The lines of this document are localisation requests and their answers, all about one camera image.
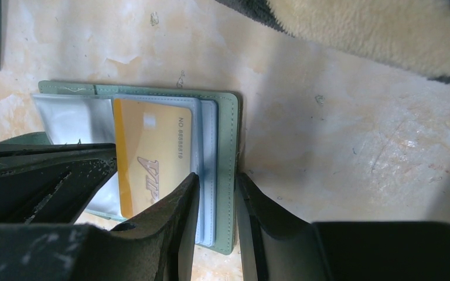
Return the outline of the orange credit card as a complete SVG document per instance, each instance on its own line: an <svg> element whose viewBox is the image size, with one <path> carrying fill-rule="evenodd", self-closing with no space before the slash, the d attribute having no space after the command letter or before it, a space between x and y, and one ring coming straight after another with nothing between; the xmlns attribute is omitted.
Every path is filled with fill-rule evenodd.
<svg viewBox="0 0 450 281"><path fill-rule="evenodd" d="M121 214L132 218L163 199L191 168L188 108L113 100Z"/></svg>

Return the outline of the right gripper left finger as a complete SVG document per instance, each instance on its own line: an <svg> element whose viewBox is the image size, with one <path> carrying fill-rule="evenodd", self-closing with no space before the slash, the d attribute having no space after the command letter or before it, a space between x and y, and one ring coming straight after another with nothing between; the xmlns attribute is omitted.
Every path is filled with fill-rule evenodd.
<svg viewBox="0 0 450 281"><path fill-rule="evenodd" d="M0 280L190 280L199 177L107 231L0 224Z"/></svg>

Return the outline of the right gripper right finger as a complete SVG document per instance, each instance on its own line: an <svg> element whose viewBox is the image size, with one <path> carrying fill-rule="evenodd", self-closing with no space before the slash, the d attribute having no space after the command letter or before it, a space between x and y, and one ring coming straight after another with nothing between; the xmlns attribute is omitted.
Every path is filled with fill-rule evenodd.
<svg viewBox="0 0 450 281"><path fill-rule="evenodd" d="M245 280L450 280L450 224L313 222L236 178Z"/></svg>

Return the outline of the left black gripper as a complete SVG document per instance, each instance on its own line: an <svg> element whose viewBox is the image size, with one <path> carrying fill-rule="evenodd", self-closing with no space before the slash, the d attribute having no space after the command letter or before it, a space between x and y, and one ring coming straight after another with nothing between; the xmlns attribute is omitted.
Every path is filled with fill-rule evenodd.
<svg viewBox="0 0 450 281"><path fill-rule="evenodd" d="M116 170L113 143L0 143L0 224L73 223Z"/></svg>

